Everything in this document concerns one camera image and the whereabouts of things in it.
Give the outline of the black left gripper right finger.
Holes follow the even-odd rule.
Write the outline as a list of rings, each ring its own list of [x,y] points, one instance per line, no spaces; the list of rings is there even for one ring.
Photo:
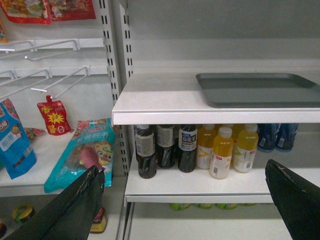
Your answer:
[[[320,238],[320,188],[289,168],[269,159],[265,180],[293,240]]]

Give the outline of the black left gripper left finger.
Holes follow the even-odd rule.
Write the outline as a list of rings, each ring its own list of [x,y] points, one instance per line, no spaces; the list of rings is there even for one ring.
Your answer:
[[[86,240],[102,207],[105,175],[93,165],[7,240]]]

